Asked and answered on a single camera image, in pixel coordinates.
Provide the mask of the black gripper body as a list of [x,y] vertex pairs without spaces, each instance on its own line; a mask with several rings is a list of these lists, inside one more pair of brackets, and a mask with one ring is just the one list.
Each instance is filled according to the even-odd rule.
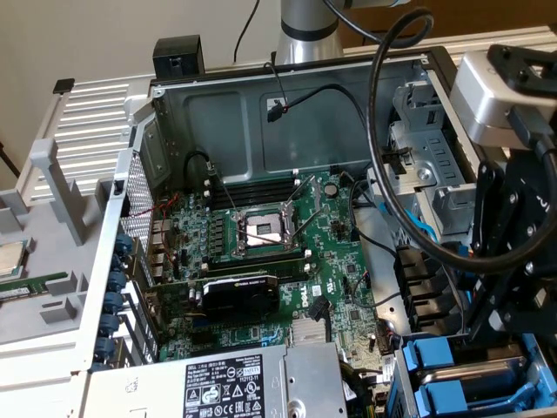
[[518,197],[500,242],[500,252],[509,253],[545,230],[543,223],[551,210],[552,194],[556,192],[555,164],[531,151],[510,151],[504,190],[507,197],[511,194]]

